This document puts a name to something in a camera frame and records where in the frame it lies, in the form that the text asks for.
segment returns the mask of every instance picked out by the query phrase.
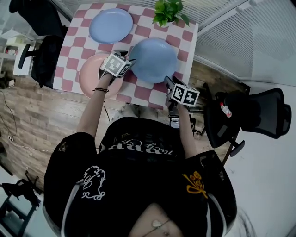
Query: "bracelet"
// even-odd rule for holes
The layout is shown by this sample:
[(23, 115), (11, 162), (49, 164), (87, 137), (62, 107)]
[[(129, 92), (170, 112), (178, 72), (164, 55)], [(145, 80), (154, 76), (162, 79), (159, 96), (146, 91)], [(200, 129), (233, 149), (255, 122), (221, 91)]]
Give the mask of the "bracelet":
[(106, 92), (107, 93), (109, 90), (108, 89), (103, 89), (103, 88), (95, 88), (92, 91), (103, 91), (103, 92)]

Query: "green leaves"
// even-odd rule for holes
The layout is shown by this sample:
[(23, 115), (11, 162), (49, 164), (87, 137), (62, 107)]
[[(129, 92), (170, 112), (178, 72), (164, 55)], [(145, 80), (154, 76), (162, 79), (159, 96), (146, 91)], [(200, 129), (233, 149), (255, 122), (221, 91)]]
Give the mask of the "green leaves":
[(182, 14), (181, 18), (185, 21), (186, 25), (189, 25), (189, 18), (186, 15)]
[(155, 9), (156, 10), (159, 10), (161, 13), (164, 12), (165, 10), (165, 4), (164, 4), (164, 1), (163, 0), (159, 0), (156, 2), (155, 4)]
[(178, 8), (178, 12), (180, 12), (180, 11), (183, 9), (183, 4), (182, 4), (181, 1), (178, 2), (178, 4), (177, 4), (177, 8)]
[(178, 17), (175, 18), (175, 22), (176, 22), (176, 25), (177, 25), (178, 22), (179, 22), (179, 18)]
[[(183, 9), (181, 0), (159, 0), (155, 4), (155, 17), (153, 23), (158, 22), (160, 26), (166, 25), (168, 22), (175, 21), (178, 24), (177, 14)], [(189, 19), (182, 14), (181, 18), (189, 25)]]

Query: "cable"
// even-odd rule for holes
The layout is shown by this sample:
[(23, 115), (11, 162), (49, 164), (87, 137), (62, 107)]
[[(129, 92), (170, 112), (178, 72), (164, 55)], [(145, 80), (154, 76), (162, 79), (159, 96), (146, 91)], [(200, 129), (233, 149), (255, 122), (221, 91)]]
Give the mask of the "cable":
[(0, 117), (1, 117), (1, 119), (2, 119), (2, 122), (3, 122), (4, 126), (7, 128), (8, 132), (10, 133), (10, 136), (11, 136), (11, 137), (14, 137), (15, 135), (17, 135), (17, 131), (18, 131), (18, 130), (17, 130), (17, 123), (15, 122), (15, 118), (14, 118), (13, 112), (11, 111), (11, 109), (9, 108), (9, 106), (8, 106), (7, 103), (6, 103), (4, 92), (1, 91), (1, 90), (0, 90), (0, 92), (2, 92), (2, 94), (3, 94), (3, 98), (4, 98), (5, 105), (7, 106), (7, 108), (10, 110), (10, 112), (11, 112), (11, 114), (12, 114), (12, 118), (13, 118), (14, 125), (15, 125), (15, 133), (14, 133), (14, 135), (13, 135), (12, 132), (10, 131), (9, 127), (5, 124), (4, 119), (2, 118), (1, 114), (0, 114)]
[[(10, 112), (11, 112), (11, 114), (12, 114), (12, 118), (13, 118), (14, 125), (15, 125), (15, 133), (14, 133), (14, 135), (13, 135), (12, 132), (10, 131), (9, 127), (5, 124), (4, 119), (3, 119), (3, 117), (1, 116), (1, 114), (0, 114), (0, 117), (1, 117), (1, 119), (2, 119), (2, 122), (3, 122), (4, 126), (5, 126), (5, 127), (7, 128), (7, 130), (8, 130), (9, 136), (11, 136), (11, 137), (13, 138), (15, 135), (17, 135), (17, 131), (18, 131), (18, 129), (17, 129), (17, 123), (16, 123), (16, 121), (15, 121), (15, 117), (14, 117), (14, 114), (13, 114), (12, 110), (10, 109), (10, 107), (9, 107), (9, 106), (7, 105), (7, 103), (6, 103), (4, 92), (1, 91), (1, 90), (0, 90), (0, 92), (2, 92), (2, 94), (3, 94), (3, 98), (4, 98), (5, 105), (7, 106), (7, 108), (10, 110)], [(20, 145), (14, 143), (13, 141), (11, 141), (10, 139), (9, 139), (9, 141), (10, 141), (13, 145), (15, 145), (15, 146), (17, 146), (17, 147), (20, 147), (20, 148), (27, 148), (27, 149), (29, 149), (29, 155), (30, 155), (30, 156), (33, 155), (33, 154), (32, 154), (32, 150), (36, 150), (36, 151), (44, 151), (44, 152), (54, 151), (54, 150), (40, 150), (40, 149), (34, 149), (34, 148), (31, 148), (31, 147), (20, 146)]]
[(30, 156), (33, 155), (31, 150), (44, 151), (44, 152), (54, 151), (54, 150), (52, 150), (52, 149), (50, 149), (50, 150), (40, 150), (40, 149), (34, 149), (34, 148), (31, 148), (31, 147), (27, 147), (27, 146), (20, 146), (20, 145), (18, 145), (18, 144), (16, 144), (16, 143), (12, 142), (11, 140), (9, 140), (9, 141), (10, 141), (13, 145), (15, 145), (15, 146), (17, 146), (17, 147), (20, 147), (20, 148), (27, 148), (27, 149), (29, 149), (29, 155), (30, 155)]
[(104, 109), (105, 109), (105, 111), (106, 111), (106, 114), (107, 114), (107, 116), (108, 116), (108, 120), (109, 120), (109, 122), (110, 122), (110, 118), (109, 118), (109, 114), (108, 114), (107, 109), (106, 109), (105, 101), (103, 102), (103, 105), (104, 105)]

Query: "blue plate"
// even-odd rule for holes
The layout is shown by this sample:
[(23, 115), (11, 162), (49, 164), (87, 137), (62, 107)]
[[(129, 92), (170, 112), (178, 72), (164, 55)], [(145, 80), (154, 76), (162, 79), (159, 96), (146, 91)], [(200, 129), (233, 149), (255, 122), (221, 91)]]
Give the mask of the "blue plate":
[(100, 44), (113, 44), (124, 39), (133, 28), (131, 15), (122, 9), (101, 11), (92, 20), (89, 34)]
[(131, 68), (137, 78), (150, 83), (163, 82), (177, 69), (177, 56), (166, 41), (157, 38), (144, 39), (132, 49), (129, 59), (136, 59)]

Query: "table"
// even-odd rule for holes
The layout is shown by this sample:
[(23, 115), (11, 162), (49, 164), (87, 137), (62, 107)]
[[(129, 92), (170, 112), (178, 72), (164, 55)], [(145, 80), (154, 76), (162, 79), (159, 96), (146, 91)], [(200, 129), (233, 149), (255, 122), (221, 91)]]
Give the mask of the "table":
[[(121, 8), (133, 18), (130, 34), (115, 44), (99, 44), (89, 36), (92, 19), (102, 10)], [(54, 89), (83, 94), (79, 86), (79, 71), (85, 61), (101, 52), (130, 51), (138, 42), (151, 37), (166, 40), (178, 56), (175, 76), (186, 84), (189, 81), (197, 39), (198, 24), (191, 21), (187, 26), (180, 20), (167, 28), (152, 24), (154, 9), (116, 3), (92, 3), (79, 6), (69, 26), (57, 62)], [(163, 109), (167, 97), (164, 83), (153, 84), (138, 79), (131, 71), (124, 77), (119, 93), (112, 97), (132, 104)]]

